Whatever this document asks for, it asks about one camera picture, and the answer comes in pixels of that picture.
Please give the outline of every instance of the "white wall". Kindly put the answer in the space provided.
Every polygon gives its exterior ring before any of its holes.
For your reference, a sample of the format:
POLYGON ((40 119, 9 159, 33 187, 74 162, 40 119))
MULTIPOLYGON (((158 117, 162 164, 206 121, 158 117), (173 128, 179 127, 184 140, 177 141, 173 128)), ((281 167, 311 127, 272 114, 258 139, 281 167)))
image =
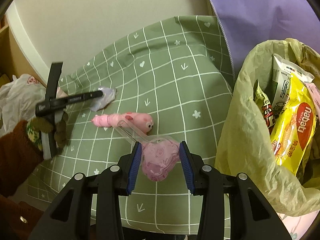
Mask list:
MULTIPOLYGON (((15 6, 44 65, 62 60, 63 74, 146 25, 176 15, 208 15, 206 0, 15 0, 15 6)), ((13 33, 19 28, 16 22, 9 18, 13 33)), ((28 60, 35 69, 43 67, 33 57, 28 60)))

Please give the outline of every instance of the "purple fabric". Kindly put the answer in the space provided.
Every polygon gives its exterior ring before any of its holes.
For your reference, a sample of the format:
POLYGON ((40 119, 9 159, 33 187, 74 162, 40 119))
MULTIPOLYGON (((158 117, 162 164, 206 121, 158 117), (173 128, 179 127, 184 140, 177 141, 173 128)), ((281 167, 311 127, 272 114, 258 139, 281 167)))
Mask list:
POLYGON ((320 53, 320 22, 306 0, 211 0, 230 48, 236 77, 251 49, 295 38, 320 53))

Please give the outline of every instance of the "green checkered tablecloth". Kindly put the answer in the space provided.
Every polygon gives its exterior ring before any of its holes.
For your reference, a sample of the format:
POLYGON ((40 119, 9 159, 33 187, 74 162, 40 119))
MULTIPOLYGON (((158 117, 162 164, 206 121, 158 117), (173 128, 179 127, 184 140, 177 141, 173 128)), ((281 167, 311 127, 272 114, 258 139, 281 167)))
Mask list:
MULTIPOLYGON (((29 178, 28 194, 51 202, 77 172, 101 173, 131 152, 131 145, 113 128, 97 128, 96 114, 149 113, 150 134, 185 140, 191 152, 214 165, 217 143, 232 96, 234 75, 225 39, 216 17, 173 17, 116 41, 72 75, 60 87, 69 95, 117 89, 106 109, 89 110, 90 102, 68 107, 70 141, 61 155, 45 161, 29 178)), ((134 192, 120 197, 123 226, 144 231, 196 234, 202 197, 187 190, 181 163, 161 182, 139 171, 134 192)), ((226 196, 225 237, 230 237, 226 196)), ((92 217, 96 214, 96 195, 92 217)))

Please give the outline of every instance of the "yellow snack package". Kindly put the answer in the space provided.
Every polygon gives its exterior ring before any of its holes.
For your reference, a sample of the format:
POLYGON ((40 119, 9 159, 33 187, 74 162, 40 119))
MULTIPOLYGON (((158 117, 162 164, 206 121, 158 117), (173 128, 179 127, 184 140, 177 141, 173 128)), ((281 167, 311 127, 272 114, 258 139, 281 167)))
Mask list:
POLYGON ((289 100, 270 135, 276 162, 296 175, 316 127, 316 108, 307 87, 291 75, 289 100))

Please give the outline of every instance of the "pink wrapper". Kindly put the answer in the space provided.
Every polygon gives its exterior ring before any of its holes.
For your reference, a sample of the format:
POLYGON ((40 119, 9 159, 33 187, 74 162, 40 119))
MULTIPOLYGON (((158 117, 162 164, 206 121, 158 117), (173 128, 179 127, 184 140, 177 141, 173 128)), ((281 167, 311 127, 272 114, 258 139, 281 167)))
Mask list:
POLYGON ((180 160, 179 143, 174 140, 163 140, 142 145, 142 172, 152 181, 164 180, 180 160))
POLYGON ((305 83, 315 104, 317 116, 320 117, 320 91, 313 83, 305 83))

